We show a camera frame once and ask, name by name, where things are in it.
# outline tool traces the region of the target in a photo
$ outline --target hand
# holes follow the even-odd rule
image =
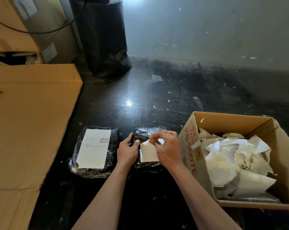
[[[164,144],[162,145],[158,139],[163,139],[165,141]],[[184,165],[181,158],[178,134],[175,131],[163,130],[155,132],[150,136],[150,143],[156,147],[158,159],[167,170]]]
[[[117,165],[123,166],[128,170],[135,163],[138,157],[138,147],[140,145],[140,141],[136,140],[131,147],[129,146],[132,135],[133,133],[129,134],[128,137],[120,143],[119,148],[117,150],[117,158],[118,158]]]

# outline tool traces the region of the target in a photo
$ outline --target wire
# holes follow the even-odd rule
[[[59,28],[57,28],[57,29],[55,29],[55,30],[52,30],[52,31],[45,31],[45,32],[21,31],[21,30],[15,29],[15,28],[13,28],[13,27],[7,26],[6,24],[4,24],[4,23],[2,23],[2,22],[0,22],[0,24],[3,25],[4,27],[7,27],[7,28],[11,29],[11,30],[14,30],[14,31],[17,31],[17,32],[21,32],[21,33],[25,33],[25,34],[33,34],[33,35],[35,35],[35,34],[37,34],[37,35],[39,35],[39,34],[40,34],[40,35],[50,34],[50,33],[59,31],[59,30],[65,28],[65,27],[67,27],[67,26],[69,26],[69,25],[71,25],[72,23],[75,22],[75,20],[76,20],[76,19],[81,15],[81,13],[85,10],[86,4],[87,4],[87,0],[82,0],[82,1],[84,2],[84,6],[83,6],[82,10],[76,15],[76,17],[75,17],[73,20],[71,20],[69,23],[67,23],[66,25],[63,25],[63,26],[61,26],[61,27],[59,27]]]

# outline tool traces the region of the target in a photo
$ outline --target person's left arm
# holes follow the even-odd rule
[[[131,147],[128,145],[132,135],[133,133],[129,134],[120,143],[115,169],[72,230],[117,229],[127,174],[138,157],[139,140]]]

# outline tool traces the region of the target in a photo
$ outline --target white label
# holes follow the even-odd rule
[[[158,141],[163,144],[163,139],[158,139]],[[159,161],[156,153],[156,148],[153,144],[147,140],[140,144],[140,162],[153,162]]]
[[[24,20],[38,12],[33,0],[13,0]]]
[[[52,42],[46,49],[42,51],[44,63],[50,62],[57,55],[57,51],[54,43]]]
[[[76,159],[79,168],[104,168],[110,133],[111,130],[86,130]]]

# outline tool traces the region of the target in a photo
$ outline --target person's right arm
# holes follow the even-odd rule
[[[159,138],[165,141],[163,145],[158,142]],[[159,161],[179,186],[198,229],[241,230],[185,167],[176,132],[156,132],[150,136],[150,143],[156,147]]]

